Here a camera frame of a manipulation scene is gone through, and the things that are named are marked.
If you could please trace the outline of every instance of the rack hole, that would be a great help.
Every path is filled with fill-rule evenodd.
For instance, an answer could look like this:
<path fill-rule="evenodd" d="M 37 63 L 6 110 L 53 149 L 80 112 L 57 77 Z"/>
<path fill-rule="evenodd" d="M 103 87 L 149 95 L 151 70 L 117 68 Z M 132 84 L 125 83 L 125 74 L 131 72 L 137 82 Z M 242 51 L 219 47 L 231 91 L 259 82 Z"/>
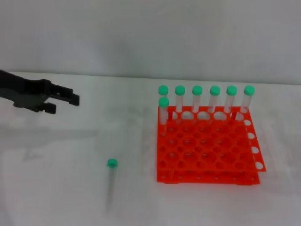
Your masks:
<path fill-rule="evenodd" d="M 248 138 L 249 139 L 254 139 L 254 137 L 255 137 L 254 133 L 248 133 Z"/>
<path fill-rule="evenodd" d="M 167 162 L 176 162 L 179 159 L 179 155 L 177 153 L 166 153 L 165 160 Z"/>
<path fill-rule="evenodd" d="M 185 138 L 183 140 L 183 145 L 185 146 L 194 146 L 196 143 L 195 139 L 192 139 L 192 138 Z"/>
<path fill-rule="evenodd" d="M 221 160 L 226 163 L 233 163 L 235 161 L 235 156 L 231 152 L 222 153 Z"/>
<path fill-rule="evenodd" d="M 257 147 L 251 147 L 252 153 L 257 154 L 259 152 Z"/>
<path fill-rule="evenodd" d="M 249 120 L 247 120 L 247 119 L 244 120 L 244 123 L 245 123 L 246 126 L 250 126 L 251 125 L 251 122 Z"/>
<path fill-rule="evenodd" d="M 183 128 L 184 133 L 191 133 L 192 131 L 193 131 L 193 127 L 191 127 L 191 126 L 185 126 Z"/>
<path fill-rule="evenodd" d="M 173 112 L 173 120 L 178 118 L 178 114 L 176 112 Z"/>
<path fill-rule="evenodd" d="M 191 112 L 183 112 L 181 117 L 184 120 L 192 120 L 193 119 L 193 114 Z"/>
<path fill-rule="evenodd" d="M 201 133 L 210 133 L 210 131 L 211 131 L 211 129 L 210 129 L 210 127 L 205 127 L 205 126 L 201 126 L 201 127 L 199 127 L 199 129 L 198 129 Z"/>
<path fill-rule="evenodd" d="M 209 152 L 209 153 L 203 153 L 202 154 L 202 159 L 206 162 L 209 162 L 209 163 L 213 163 L 216 161 L 216 156 L 215 154 L 213 154 L 212 152 Z"/>
<path fill-rule="evenodd" d="M 216 113 L 214 113 L 213 117 L 216 120 L 226 120 L 227 119 L 227 116 L 224 112 L 216 112 Z"/>
<path fill-rule="evenodd" d="M 261 163 L 261 162 L 256 162 L 255 163 L 255 165 L 256 165 L 256 168 L 258 169 L 258 170 L 261 170 L 261 169 L 263 169 L 263 164 Z"/>
<path fill-rule="evenodd" d="M 177 131 L 177 128 L 175 126 L 169 126 L 167 127 L 168 133 L 175 133 Z"/>
<path fill-rule="evenodd" d="M 231 140 L 229 138 L 224 138 L 223 140 L 218 141 L 219 145 L 224 148 L 229 148 L 232 146 Z"/>
<path fill-rule="evenodd" d="M 207 112 L 199 112 L 198 113 L 198 119 L 200 119 L 200 120 L 209 120 L 210 115 Z"/>
<path fill-rule="evenodd" d="M 174 147 L 174 146 L 177 145 L 177 141 L 176 141 L 175 139 L 170 139 L 170 140 L 168 140 L 167 144 L 168 144 L 169 146 Z"/>
<path fill-rule="evenodd" d="M 205 147 L 212 147 L 214 145 L 214 141 L 211 138 L 201 139 L 200 144 Z"/>
<path fill-rule="evenodd" d="M 230 114 L 230 118 L 237 121 L 242 121 L 244 119 L 244 115 L 240 112 L 232 112 Z"/>
<path fill-rule="evenodd" d="M 183 158 L 188 163 L 194 163 L 198 159 L 196 153 L 189 153 L 189 152 L 185 153 Z"/>

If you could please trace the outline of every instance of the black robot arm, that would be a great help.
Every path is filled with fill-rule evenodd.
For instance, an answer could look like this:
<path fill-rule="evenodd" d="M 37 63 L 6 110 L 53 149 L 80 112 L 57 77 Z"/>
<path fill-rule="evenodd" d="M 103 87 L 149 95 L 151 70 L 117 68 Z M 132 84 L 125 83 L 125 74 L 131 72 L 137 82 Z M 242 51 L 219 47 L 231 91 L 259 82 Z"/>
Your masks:
<path fill-rule="evenodd" d="M 29 80 L 0 70 L 0 97 L 14 102 L 15 107 L 34 112 L 55 114 L 56 105 L 45 103 L 54 98 L 79 106 L 79 96 L 72 89 L 54 85 L 46 79 Z"/>

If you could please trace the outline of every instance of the test tube rack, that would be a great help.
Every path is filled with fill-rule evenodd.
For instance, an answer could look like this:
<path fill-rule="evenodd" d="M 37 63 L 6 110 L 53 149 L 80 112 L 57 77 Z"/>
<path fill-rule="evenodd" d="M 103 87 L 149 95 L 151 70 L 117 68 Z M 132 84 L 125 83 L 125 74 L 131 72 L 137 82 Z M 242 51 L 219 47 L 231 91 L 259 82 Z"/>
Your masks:
<path fill-rule="evenodd" d="M 166 184 L 217 183 L 259 184 L 258 172 L 265 172 L 250 112 L 230 113 L 217 106 L 213 113 L 200 106 L 193 113 L 183 106 L 167 107 L 166 125 L 159 122 L 157 139 L 157 181 Z"/>

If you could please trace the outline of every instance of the green test tube cap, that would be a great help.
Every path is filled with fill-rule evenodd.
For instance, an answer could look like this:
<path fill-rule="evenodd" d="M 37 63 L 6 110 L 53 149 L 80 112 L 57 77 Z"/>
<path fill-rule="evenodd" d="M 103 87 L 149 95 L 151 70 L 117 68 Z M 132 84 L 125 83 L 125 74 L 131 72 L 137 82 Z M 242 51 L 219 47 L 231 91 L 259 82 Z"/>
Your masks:
<path fill-rule="evenodd" d="M 210 89 L 210 94 L 212 96 L 218 96 L 221 93 L 221 88 L 218 86 L 212 86 Z"/>
<path fill-rule="evenodd" d="M 237 88 L 235 86 L 228 86 L 227 94 L 229 96 L 235 96 L 237 94 Z"/>
<path fill-rule="evenodd" d="M 192 94 L 196 96 L 200 96 L 203 92 L 203 88 L 201 86 L 194 86 L 192 88 Z"/>
<path fill-rule="evenodd" d="M 184 86 L 177 86 L 175 88 L 175 93 L 178 96 L 183 96 L 185 94 L 185 87 Z"/>
<path fill-rule="evenodd" d="M 159 86 L 159 94 L 162 96 L 165 96 L 168 94 L 168 87 L 163 85 L 163 86 Z"/>
<path fill-rule="evenodd" d="M 117 161 L 117 159 L 109 159 L 108 163 L 107 163 L 107 166 L 109 168 L 111 168 L 111 169 L 118 167 L 118 161 Z"/>
<path fill-rule="evenodd" d="M 254 86 L 246 86 L 245 87 L 244 94 L 246 94 L 248 96 L 253 96 L 254 93 L 255 93 Z"/>
<path fill-rule="evenodd" d="M 159 99 L 159 106 L 160 107 L 168 107 L 169 106 L 169 100 L 167 97 L 161 97 Z"/>

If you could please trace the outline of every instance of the clear plastic tube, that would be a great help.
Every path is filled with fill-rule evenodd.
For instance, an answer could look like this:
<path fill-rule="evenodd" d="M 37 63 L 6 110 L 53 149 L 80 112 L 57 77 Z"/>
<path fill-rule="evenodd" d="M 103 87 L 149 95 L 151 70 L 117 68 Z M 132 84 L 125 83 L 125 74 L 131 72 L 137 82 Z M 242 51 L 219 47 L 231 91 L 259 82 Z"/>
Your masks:
<path fill-rule="evenodd" d="M 243 103 L 241 104 L 240 107 L 240 112 L 241 113 L 247 113 L 249 110 L 249 106 L 251 103 L 252 96 L 255 92 L 255 88 L 253 86 L 246 86 L 244 90 L 244 99 Z"/>
<path fill-rule="evenodd" d="M 203 88 L 201 86 L 194 86 L 192 88 L 193 100 L 192 100 L 192 112 L 197 113 L 199 110 L 199 102 Z"/>
<path fill-rule="evenodd" d="M 208 112 L 209 113 L 215 112 L 217 98 L 218 98 L 218 95 L 220 94 L 220 92 L 221 92 L 221 88 L 219 88 L 218 86 L 212 86 L 210 88 L 210 99 L 209 99 L 209 104 L 208 104 Z"/>
<path fill-rule="evenodd" d="M 175 111 L 182 112 L 183 107 L 183 96 L 185 94 L 185 87 L 184 86 L 177 86 L 175 88 Z"/>
<path fill-rule="evenodd" d="M 230 113 L 231 112 L 231 108 L 232 108 L 233 102 L 234 102 L 234 97 L 235 96 L 230 96 L 230 95 L 227 94 L 226 103 L 225 103 L 225 106 L 224 106 L 224 112 L 225 113 Z"/>
<path fill-rule="evenodd" d="M 217 98 L 218 98 L 218 96 L 210 95 L 209 105 L 208 105 L 208 112 L 210 112 L 210 113 L 215 112 L 215 107 L 216 107 L 216 104 L 217 104 Z"/>
<path fill-rule="evenodd" d="M 183 107 L 183 96 L 177 95 L 175 98 L 175 111 L 182 112 Z"/>
<path fill-rule="evenodd" d="M 200 95 L 193 95 L 192 112 L 194 113 L 198 112 L 200 99 L 201 99 Z"/>
<path fill-rule="evenodd" d="M 107 165 L 110 171 L 109 171 L 109 183 L 108 183 L 106 206 L 107 206 L 107 210 L 110 210 L 113 201 L 114 190 L 115 190 L 114 186 L 116 180 L 116 170 L 118 167 L 118 161 L 117 159 L 109 159 Z"/>
<path fill-rule="evenodd" d="M 241 104 L 241 107 L 240 107 L 240 112 L 241 113 L 247 113 L 248 110 L 249 110 L 249 106 L 250 106 L 250 103 L 251 103 L 251 99 L 252 99 L 252 96 L 248 96 L 248 95 L 244 95 L 244 99 L 243 99 L 243 103 Z"/>
<path fill-rule="evenodd" d="M 160 107 L 160 124 L 166 125 L 167 123 L 167 107 Z"/>

